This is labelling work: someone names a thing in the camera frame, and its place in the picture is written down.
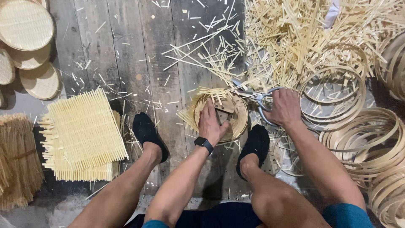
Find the scissors handle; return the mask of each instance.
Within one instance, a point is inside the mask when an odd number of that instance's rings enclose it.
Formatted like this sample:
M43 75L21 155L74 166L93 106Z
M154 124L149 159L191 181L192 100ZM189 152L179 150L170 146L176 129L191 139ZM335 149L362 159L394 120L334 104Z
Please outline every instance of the scissors handle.
M269 90L267 91L266 94L262 94L262 96L263 96L263 98L265 98L265 97L271 97L271 96L272 96L272 93L273 93L274 91L279 90L279 89L281 89L281 88L283 88L283 87L274 87L274 88L271 88L271 89L269 89ZM264 116L264 114L263 114L263 110L266 111L266 112L271 112L271 108L268 108L268 107L264 106L263 103L262 103L262 100L257 101L257 103L259 104L259 113L260 113L260 116L262 117L262 119L263 119L268 125L273 126L273 127L278 127L277 124L274 124L274 123L268 121L268 120L266 119L266 117Z

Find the wooden plank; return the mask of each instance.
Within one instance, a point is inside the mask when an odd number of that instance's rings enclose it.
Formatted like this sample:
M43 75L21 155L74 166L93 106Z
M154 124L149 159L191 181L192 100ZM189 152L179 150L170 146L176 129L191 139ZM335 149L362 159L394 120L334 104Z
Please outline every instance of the wooden plank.
M178 0L172 2L172 15L173 25L175 28L174 32L176 46L181 46L185 43L193 41L194 36L196 39L198 39L207 35L206 29L198 23L199 21L204 23L207 21L206 14L206 11L202 10L202 6L198 3L196 4L195 2L191 2L188 0ZM190 17L200 17L200 19L190 19ZM188 47L182 47L180 50L184 53L189 53L190 51L198 47L200 43L201 42L195 42L193 44L190 44ZM197 61L202 61L198 56L198 53L205 54L206 51L204 47L198 48L196 51L190 54L190 57ZM194 62L190 58L185 58L184 60ZM197 93L197 91L188 91L198 89L199 86L212 88L211 73L209 70L202 67L190 65L183 62L179 62L177 64L177 67L179 70L182 107L183 109L187 109L192 101L192 97L194 97ZM198 134L186 125L185 133L187 151L190 152L195 148L194 140L195 137L198 137ZM210 156L204 167L202 168L201 174L198 178L197 186L193 194L194 197L202 197L204 188L218 181L218 179L220 178L218 169L219 167L217 162L217 155ZM207 198L217 198L213 193L214 191L207 191L205 196Z
M218 1L208 1L207 2L207 7L209 10L207 10L207 18L212 20L213 17L221 18L222 14L224 14L225 18L228 19L228 16L230 14L230 18L237 13L237 16L234 17L232 20L228 22L228 25L235 25L238 20L241 20L239 23L238 29L240 32L240 39L244 39L243 37L243 12L244 12L244 6L242 4L242 1L235 1L234 7L231 10L232 7L232 0L228 0L228 4L225 5L224 1L218 2ZM220 22L216 28L220 28L225 26L226 20ZM224 31L220 33L219 35L223 36L230 44L236 44L235 42L235 37L232 35L231 32L229 31ZM220 38L219 36L214 37L212 40L209 42L209 47L210 51L214 52L216 48L218 48L220 44ZM235 61L234 61L234 66L236 67L235 69L232 69L231 72L235 74L240 74L243 72L245 68L245 64L243 61L243 57L239 56ZM222 81L219 77L216 75L212 75L212 87L213 88L228 88L226 83ZM247 137L247 132L244 133L243 136L239 138L241 140L241 147L244 145ZM233 143L232 146L233 149L228 149L226 150L224 146L220 146L216 148L216 150L219 150L219 154L221 156L218 157L218 163L219 163L219 172L223 174L223 179L221 183L222 187L222 192L220 196L222 199L229 199L229 200L237 200L241 199L242 194L249 194L250 192L250 187L246 181L243 181L238 174L236 173L236 163L238 161L239 157L239 147L236 145L236 143Z
M118 97L112 93L120 92L121 85L117 71L113 35L109 20L106 1L88 0L75 1L77 21L83 44L86 62L91 60L87 68L90 88L98 85L109 91L109 99Z
M182 104L179 72L177 65L163 71L163 69L173 63L173 60L161 54L169 50L170 44L175 43L172 10L171 6L169 8L158 7L149 0L139 0L138 3L146 56L156 56L148 63L152 98L153 101L160 100L162 106L167 109L167 112L165 112L165 109L155 109L156 120L160 120L157 127L158 133L171 155L170 161L160 164L160 174L162 176L160 183L158 183L160 186L166 176L174 170L178 166L179 161L184 158L183 154L187 152L184 126L176 124L179 123L180 120L175 115L177 110L181 109L180 106Z
M146 59L142 27L138 23L134 23L139 22L141 17L137 1L107 0L107 2L121 91L126 92L122 95L125 96L131 92L137 94L136 96L130 95L125 100L125 110L123 110L124 114L129 117L126 118L126 123L128 123L129 127L132 127L134 116L138 112L146 112L148 115L154 116L153 105L148 105L149 102L145 101L152 100L151 89L148 88L147 61L139 61ZM119 100L121 106L123 106L124 99ZM137 144L127 145L130 145L128 151L131 151L132 154L130 156L131 162L135 162L142 154L142 151ZM158 172L152 172L148 182L157 183L159 178ZM155 191L153 189L157 187L150 186L147 188L147 192L141 194L151 194Z
M85 62L77 24L74 0L50 1L50 11L56 23L55 43L60 64L60 76L67 95L77 95L90 88L87 71L75 62Z

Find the watch face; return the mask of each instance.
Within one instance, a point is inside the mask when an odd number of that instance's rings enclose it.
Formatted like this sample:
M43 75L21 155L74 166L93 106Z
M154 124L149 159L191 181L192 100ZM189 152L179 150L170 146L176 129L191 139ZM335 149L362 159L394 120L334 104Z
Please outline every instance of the watch face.
M198 137L198 138L194 141L194 143L195 143L196 145L202 146L202 145L205 143L205 141L206 141L206 139L204 139L204 138L202 138L202 137Z

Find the left hand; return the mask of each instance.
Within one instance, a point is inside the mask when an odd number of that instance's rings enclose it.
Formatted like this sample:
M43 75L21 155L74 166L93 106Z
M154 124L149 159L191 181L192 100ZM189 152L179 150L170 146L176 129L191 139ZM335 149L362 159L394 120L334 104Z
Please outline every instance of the left hand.
M198 131L200 137L208 139L212 147L221 140L225 135L226 130L230 127L229 121L225 121L222 126L218 124L216 112L211 99L208 99L203 110L200 112L200 122L198 123Z

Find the hand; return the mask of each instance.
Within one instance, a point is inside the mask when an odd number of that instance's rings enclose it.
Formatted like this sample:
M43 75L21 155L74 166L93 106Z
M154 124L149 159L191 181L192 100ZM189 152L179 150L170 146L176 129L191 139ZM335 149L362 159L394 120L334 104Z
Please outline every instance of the hand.
M222 126L218 124L214 105L208 99L203 110L200 112L200 121L198 123L200 137L208 139L209 143L214 147L225 135L229 126L229 121L225 121Z
M291 89L281 88L273 92L273 110L263 111L270 122L282 126L284 129L303 123L301 120L301 107L298 93Z

